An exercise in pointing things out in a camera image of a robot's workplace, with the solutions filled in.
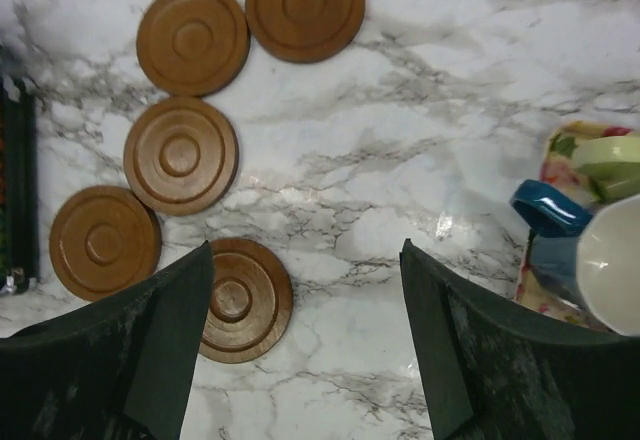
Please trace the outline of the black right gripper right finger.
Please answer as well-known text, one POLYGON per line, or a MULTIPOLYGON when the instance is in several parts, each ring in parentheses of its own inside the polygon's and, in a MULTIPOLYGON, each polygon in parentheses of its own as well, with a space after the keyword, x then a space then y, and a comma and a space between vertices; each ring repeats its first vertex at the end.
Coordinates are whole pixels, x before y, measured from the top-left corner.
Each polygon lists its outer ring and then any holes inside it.
POLYGON ((638 438, 638 339, 528 310, 411 241, 400 268, 435 438, 638 438))

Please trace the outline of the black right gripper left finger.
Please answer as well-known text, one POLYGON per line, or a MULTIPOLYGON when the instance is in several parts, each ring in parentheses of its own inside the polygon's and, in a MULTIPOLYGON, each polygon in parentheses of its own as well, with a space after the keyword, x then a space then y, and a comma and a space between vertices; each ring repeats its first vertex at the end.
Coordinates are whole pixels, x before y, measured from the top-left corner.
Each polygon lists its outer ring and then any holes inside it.
POLYGON ((207 243, 1 341, 4 439, 177 439, 212 295, 207 243))

